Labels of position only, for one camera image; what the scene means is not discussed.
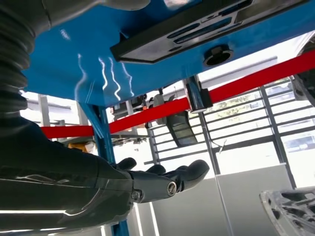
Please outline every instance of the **black metal plate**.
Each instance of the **black metal plate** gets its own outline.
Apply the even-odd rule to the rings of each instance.
[[[307,0],[203,0],[111,47],[117,61],[156,63]]]

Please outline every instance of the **white panel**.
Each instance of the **white panel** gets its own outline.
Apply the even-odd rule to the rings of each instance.
[[[218,176],[234,236],[278,236],[264,211],[264,190],[292,189],[285,165]]]
[[[153,205],[160,236],[227,236],[214,178]]]

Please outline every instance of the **round hole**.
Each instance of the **round hole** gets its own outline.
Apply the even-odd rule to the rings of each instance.
[[[233,51],[227,45],[220,45],[212,48],[205,54],[205,66],[215,66],[224,63],[233,56]]]
[[[207,66],[218,65],[223,63],[230,57],[230,53],[222,53],[220,55],[215,55],[205,61]]]

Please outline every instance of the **blue metal frame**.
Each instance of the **blue metal frame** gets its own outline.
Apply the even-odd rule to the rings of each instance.
[[[133,12],[98,6],[43,33],[25,71],[27,90],[110,107],[211,69],[202,61],[215,46],[229,45],[234,60],[315,29],[315,0],[310,0],[153,65],[116,62],[110,50],[119,42],[119,32],[134,35],[200,1],[152,0]]]
[[[95,142],[98,155],[110,163],[115,163],[110,126],[106,108],[80,103],[80,106],[90,120],[95,132]],[[129,236],[127,221],[112,226],[113,236]]]

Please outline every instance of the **gray metal object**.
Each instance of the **gray metal object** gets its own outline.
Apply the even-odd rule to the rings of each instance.
[[[315,235],[315,190],[264,191],[267,216],[280,236]]]
[[[39,111],[41,112],[41,125],[50,126],[49,107],[46,95],[39,94]]]
[[[202,88],[197,75],[184,79],[183,84],[191,113],[204,112],[212,105],[208,90]]]

